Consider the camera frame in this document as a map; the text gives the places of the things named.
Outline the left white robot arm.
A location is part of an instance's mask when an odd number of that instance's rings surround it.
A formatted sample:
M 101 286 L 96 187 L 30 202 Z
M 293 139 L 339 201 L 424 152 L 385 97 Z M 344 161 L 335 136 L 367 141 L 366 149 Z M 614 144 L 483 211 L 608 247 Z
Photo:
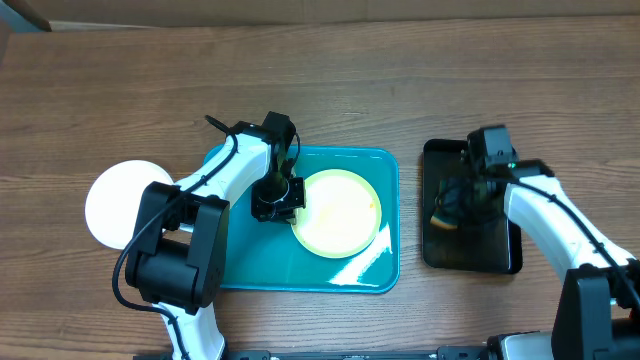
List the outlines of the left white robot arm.
M 213 302 L 224 275 L 233 204 L 249 192 L 252 217 L 284 224 L 295 223 L 296 210 L 305 205 L 297 160 L 287 156 L 300 143 L 288 116 L 270 112 L 260 125 L 233 127 L 207 120 L 226 135 L 225 145 L 181 182 L 145 187 L 132 239 L 112 275 L 120 304 L 163 318 L 171 359 L 225 355 Z

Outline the white plate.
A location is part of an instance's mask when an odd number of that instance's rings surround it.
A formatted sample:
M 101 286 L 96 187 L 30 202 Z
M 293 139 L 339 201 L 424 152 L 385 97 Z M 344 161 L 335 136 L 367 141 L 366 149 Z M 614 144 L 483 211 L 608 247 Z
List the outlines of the white plate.
M 104 246 L 123 250 L 134 235 L 142 194 L 152 182 L 173 185 L 160 166 L 129 160 L 104 171 L 92 184 L 85 201 L 85 221 Z

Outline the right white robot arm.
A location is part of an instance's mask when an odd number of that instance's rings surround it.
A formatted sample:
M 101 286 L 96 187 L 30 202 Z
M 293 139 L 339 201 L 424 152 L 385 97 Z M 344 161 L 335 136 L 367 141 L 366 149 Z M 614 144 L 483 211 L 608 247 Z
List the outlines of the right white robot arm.
M 484 359 L 636 359 L 639 261 L 573 204 L 540 160 L 481 165 L 444 181 L 430 224 L 481 228 L 503 217 L 543 253 L 563 286 L 549 332 L 490 338 Z

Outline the green and yellow sponge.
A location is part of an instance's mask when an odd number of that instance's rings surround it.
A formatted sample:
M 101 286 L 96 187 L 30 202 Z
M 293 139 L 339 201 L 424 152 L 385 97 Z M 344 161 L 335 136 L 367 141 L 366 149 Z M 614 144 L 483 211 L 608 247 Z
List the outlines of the green and yellow sponge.
M 434 211 L 429 220 L 431 225 L 445 230 L 456 229 L 460 223 L 460 191 L 457 179 L 442 180 L 434 198 Z

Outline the green rimmed plate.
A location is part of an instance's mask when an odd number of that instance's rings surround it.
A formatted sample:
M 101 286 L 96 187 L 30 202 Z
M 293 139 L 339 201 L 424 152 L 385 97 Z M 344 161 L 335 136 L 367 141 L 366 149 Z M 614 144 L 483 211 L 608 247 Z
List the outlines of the green rimmed plate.
M 305 206 L 292 231 L 309 252 L 329 259 L 356 255 L 377 236 L 382 205 L 373 186 L 347 170 L 329 169 L 304 180 Z

